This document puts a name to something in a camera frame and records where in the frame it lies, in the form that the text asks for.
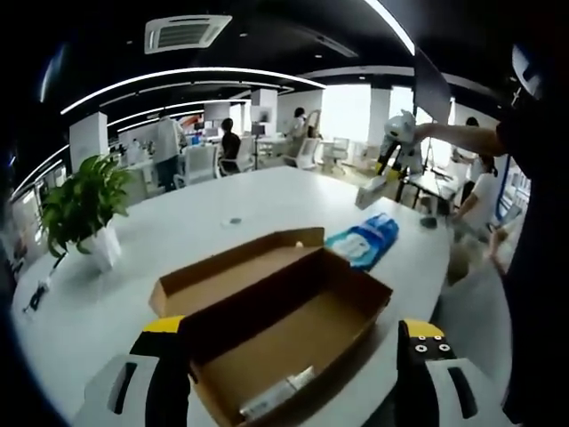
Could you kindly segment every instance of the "ceiling light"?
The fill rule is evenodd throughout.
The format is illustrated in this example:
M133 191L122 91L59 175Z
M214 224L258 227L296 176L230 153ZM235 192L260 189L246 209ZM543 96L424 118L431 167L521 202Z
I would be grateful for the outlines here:
M395 17L385 8L383 4L379 2L379 0L364 0L366 3L372 7L382 18L385 22L395 31L399 40L405 45L407 50L412 56L415 56L415 44L409 37L409 35L405 32L401 24L397 22Z
M274 71L264 71L262 69L251 69L251 68L234 68L234 67L196 67L196 68L179 68L179 69L169 69L166 71L159 71L157 73L151 73L151 74L146 74L144 76L138 76L138 77L133 77L133 78L129 78L127 80L124 80L122 82L119 83L115 83L114 85L111 86L107 86L107 87L103 87L102 89L99 89L99 91L97 92L93 92L87 96L85 96L84 98L80 99L79 101L74 102L73 104L69 105L68 107L64 108L60 114L66 114L69 111L71 111L72 109L78 107L79 105L83 104L84 102L87 102L89 100L92 100L93 98L101 95L102 93L106 93L108 91L112 91L113 89L116 89L117 87L121 87L121 86L125 86L125 85L129 85L131 83L136 83L139 82L141 80L146 80L149 78L154 78L154 77L163 77L163 76L171 76L174 74L184 74L184 73L199 73L199 72L210 72L210 73L244 73L244 74L255 74L255 75L260 75L260 76L268 76L268 77L277 77L277 78L283 78L286 80L292 80L294 82L299 82L299 83L303 83L305 85L312 85L315 87L318 87L320 89L325 89L326 85L322 85L320 83L317 82L313 82L312 80L308 80L306 78L302 78L302 77L296 77L296 76L289 76L287 74L282 74L282 73L276 73Z
M151 118L150 120L145 120L144 122L140 122L140 123L136 123L134 125L130 125L130 126L126 126L123 129L119 129L118 131L116 131L117 133L121 133L124 131L128 131L129 129L133 129L133 127L139 127L142 125L146 125L148 123L152 123L152 122L157 122L158 120L160 120L160 117L156 117L156 118Z
M30 191L22 200L22 203L25 205L29 203L34 198L34 191Z
M109 123L107 125L107 127L110 127L112 125L116 125L117 123L124 122L125 120L129 120L131 118L135 118L135 117L139 117L139 116L146 116L147 114L150 114L150 113L156 113L157 111L161 111L163 109L176 109L178 107L188 107L190 105L216 104L216 103L220 103L220 102L243 102L243 101L239 101L239 100L207 100L207 101L192 101L192 102L184 102L183 104L168 105L166 107L161 107L159 109L149 109L148 111L142 111L141 113L132 114L131 116L128 116L128 117L119 118L118 120L115 120L114 122Z
M135 118L135 117L138 117L138 116L145 116L145 115L150 114L150 113L157 113L158 111L161 111L161 110L163 110L163 109L164 109L164 108L160 108L160 109L149 109L148 111L142 111L141 113L136 113L136 114L133 114L132 116L119 118L118 120L115 120L114 122L111 122L111 123L107 124L107 127L110 127L110 126L112 126L112 125L116 125L117 123L124 122L125 120L128 120L128 119L130 119L130 118Z
M21 190L21 188L26 185L26 182L29 181L29 179L34 176L34 174L39 171L42 167L44 167L46 164L48 164L54 157L56 157L58 154L60 154L61 152L63 152L63 150L68 149L69 148L69 144L66 145L65 147L58 149L56 152L54 152L51 156L49 156L48 158L46 158L41 164L40 166L38 166L36 169L34 169L32 172L29 173L29 175L24 178L24 180L20 183L20 185L14 190L14 192L12 193L12 196L10 198L13 198L14 195L16 193L18 193L18 191Z
M41 180L42 178L44 178L51 170L53 170L54 168L56 168L57 166L61 165L63 163L63 160L58 160L57 162L55 162L53 165L51 165L50 167L48 167L47 169L45 169L43 172L41 172L39 174L39 176L34 180L35 182L38 182L39 180Z
M184 102L183 104L173 104L164 107L165 109L176 109L178 107L187 107L190 105L199 105L199 104L219 104L222 102L245 102L245 100L207 100L207 101L191 101L191 102Z
M197 109L195 111L186 111L185 113L171 114L170 117L182 117L182 116L192 116L194 114L202 114L204 111L202 109Z

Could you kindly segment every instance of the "person standing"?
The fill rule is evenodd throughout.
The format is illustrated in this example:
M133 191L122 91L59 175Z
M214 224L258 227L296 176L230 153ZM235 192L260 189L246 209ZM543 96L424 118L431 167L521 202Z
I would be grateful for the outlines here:
M474 188L461 204L454 220L463 222L476 236L483 237L487 230L486 224L492 219L500 188L494 157L480 155L479 159L482 173L477 177Z
M166 111L162 110L151 140L154 142L154 164L158 180L166 192L173 191L174 175L178 173L180 144L185 141L184 131L177 121L172 120Z
M303 107L298 107L294 111L294 120L291 129L286 134L288 140L287 156L296 158L301 151L302 143L304 142L304 125L306 123L306 111Z
M478 120L476 120L475 117L469 117L466 120L466 126L479 127ZM469 168L466 171L466 181L464 182L464 186L462 187L462 197L461 197L461 205L462 205L469 197L470 193L472 192L472 189L474 189L478 177L483 173L483 167L482 164L480 163L480 158L478 155L475 155L474 157L467 157L460 154L457 149L454 149L453 158L457 159L457 163L462 163L464 165L469 166Z

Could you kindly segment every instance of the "air conditioner vent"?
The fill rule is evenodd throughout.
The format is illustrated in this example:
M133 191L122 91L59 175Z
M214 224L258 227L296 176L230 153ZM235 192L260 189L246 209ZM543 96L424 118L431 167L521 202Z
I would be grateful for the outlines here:
M189 15L152 20L146 24L144 53L209 47L231 22L230 16Z

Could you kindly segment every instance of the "white shirt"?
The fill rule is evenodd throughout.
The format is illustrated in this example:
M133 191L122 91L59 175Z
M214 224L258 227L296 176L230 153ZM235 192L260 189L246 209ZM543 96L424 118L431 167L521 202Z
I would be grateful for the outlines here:
M302 136L302 131L304 129L304 122L306 122L306 118L304 116L295 117L293 120L293 124L291 125L291 130L288 131L286 137L288 139L292 139Z
M466 171L466 181L476 182L480 175L484 173L484 167L480 157L476 156L469 169Z
M517 241L522 234L524 221L525 213L518 215L516 218L502 227L502 229L508 233L508 237L506 240L501 242L500 246L498 246L496 256L505 271L508 271L509 265L511 264L512 258L514 257Z
M154 142L154 163L178 156L178 142L184 137L180 124L169 117L162 117L156 124L151 140Z
M492 219L499 190L498 178L493 174L482 173L478 177L474 189L472 190L472 193L477 196L478 201L474 207L462 217L473 230L484 230L486 224Z

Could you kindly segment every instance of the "white plant pot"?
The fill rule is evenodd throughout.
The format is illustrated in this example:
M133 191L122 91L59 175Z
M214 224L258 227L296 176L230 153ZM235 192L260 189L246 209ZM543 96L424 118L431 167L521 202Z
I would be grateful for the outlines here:
M111 270L121 255L115 228L110 224L97 231L95 236L86 238L83 247L91 253L86 256L90 257L103 273Z

